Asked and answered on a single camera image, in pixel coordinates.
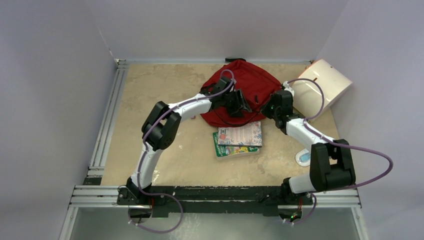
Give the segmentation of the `floral cover book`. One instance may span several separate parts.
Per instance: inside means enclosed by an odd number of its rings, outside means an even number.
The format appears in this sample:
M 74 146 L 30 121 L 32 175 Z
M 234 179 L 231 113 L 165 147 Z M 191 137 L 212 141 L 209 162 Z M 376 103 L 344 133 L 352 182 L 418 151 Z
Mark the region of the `floral cover book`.
M 239 127 L 220 127 L 217 143 L 220 146 L 261 148 L 262 124 L 260 121 L 254 121 Z

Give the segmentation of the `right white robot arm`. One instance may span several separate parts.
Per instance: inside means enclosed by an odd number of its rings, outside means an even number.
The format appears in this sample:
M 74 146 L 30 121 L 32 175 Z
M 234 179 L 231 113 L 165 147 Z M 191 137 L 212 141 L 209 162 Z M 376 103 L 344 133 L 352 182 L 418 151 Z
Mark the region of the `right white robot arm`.
M 271 94 L 261 114 L 274 120 L 285 135 L 296 139 L 310 154 L 309 173 L 283 180 L 280 196 L 288 204 L 308 192 L 323 192 L 348 187 L 356 182 L 352 154 L 344 148 L 348 142 L 317 132 L 304 118 L 294 113 L 293 95 L 287 90 Z

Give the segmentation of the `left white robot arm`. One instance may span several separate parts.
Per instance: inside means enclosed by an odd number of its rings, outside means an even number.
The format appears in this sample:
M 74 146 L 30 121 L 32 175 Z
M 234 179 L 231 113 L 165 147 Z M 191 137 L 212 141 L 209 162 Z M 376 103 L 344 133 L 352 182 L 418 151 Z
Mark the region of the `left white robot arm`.
M 233 77 L 222 76 L 217 83 L 204 87 L 195 96 L 177 103 L 157 102 L 142 125 L 142 151 L 135 171 L 125 185 L 127 192 L 122 196 L 138 205 L 146 203 L 154 169 L 162 152 L 174 142 L 180 123 L 221 107 L 231 117 L 241 117 L 244 112 L 252 112 L 242 90 L 236 89 L 236 80 Z

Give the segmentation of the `red backpack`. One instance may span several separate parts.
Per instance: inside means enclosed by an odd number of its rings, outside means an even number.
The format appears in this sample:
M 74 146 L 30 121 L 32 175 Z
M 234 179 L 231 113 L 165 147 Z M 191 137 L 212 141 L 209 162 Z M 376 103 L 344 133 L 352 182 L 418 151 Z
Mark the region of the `red backpack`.
M 266 117 L 260 113 L 261 107 L 269 101 L 271 94 L 282 89 L 281 83 L 261 67 L 241 58 L 234 58 L 232 62 L 215 72 L 202 85 L 201 89 L 216 84 L 224 70 L 230 70 L 234 73 L 235 87 L 242 91 L 252 112 L 244 111 L 241 117 L 231 117 L 224 107 L 219 107 L 216 110 L 201 114 L 203 120 L 210 126 L 226 128 L 240 127 L 250 122 L 265 119 Z

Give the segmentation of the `green treehouse book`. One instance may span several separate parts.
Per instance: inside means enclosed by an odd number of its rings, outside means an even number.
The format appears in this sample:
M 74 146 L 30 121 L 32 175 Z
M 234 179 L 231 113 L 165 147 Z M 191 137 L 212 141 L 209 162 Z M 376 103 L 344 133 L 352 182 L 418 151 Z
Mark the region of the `green treehouse book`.
M 260 148 L 258 147 L 220 146 L 218 145 L 218 139 L 219 139 L 218 132 L 212 133 L 212 137 L 214 142 L 214 152 L 218 160 L 245 157 L 245 156 L 256 155 L 260 153 Z

